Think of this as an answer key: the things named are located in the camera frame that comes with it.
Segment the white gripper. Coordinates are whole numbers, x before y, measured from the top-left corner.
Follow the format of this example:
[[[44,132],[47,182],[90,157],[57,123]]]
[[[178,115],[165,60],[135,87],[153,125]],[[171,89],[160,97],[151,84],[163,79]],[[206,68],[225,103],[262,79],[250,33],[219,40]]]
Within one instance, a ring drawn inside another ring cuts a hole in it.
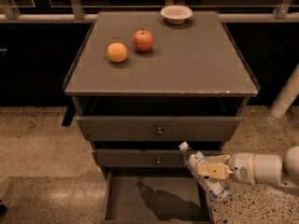
[[[242,184],[255,185],[254,154],[236,153],[230,155],[206,156],[209,163],[198,164],[197,174],[224,180],[234,174],[234,179]]]

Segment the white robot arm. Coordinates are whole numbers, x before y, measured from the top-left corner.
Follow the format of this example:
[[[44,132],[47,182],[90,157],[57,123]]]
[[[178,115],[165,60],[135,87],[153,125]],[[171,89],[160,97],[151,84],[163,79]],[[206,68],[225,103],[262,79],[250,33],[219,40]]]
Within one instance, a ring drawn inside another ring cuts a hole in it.
[[[235,153],[206,157],[207,163],[196,164],[195,172],[248,185],[264,185],[281,192],[299,195],[299,148],[288,149],[283,156]]]

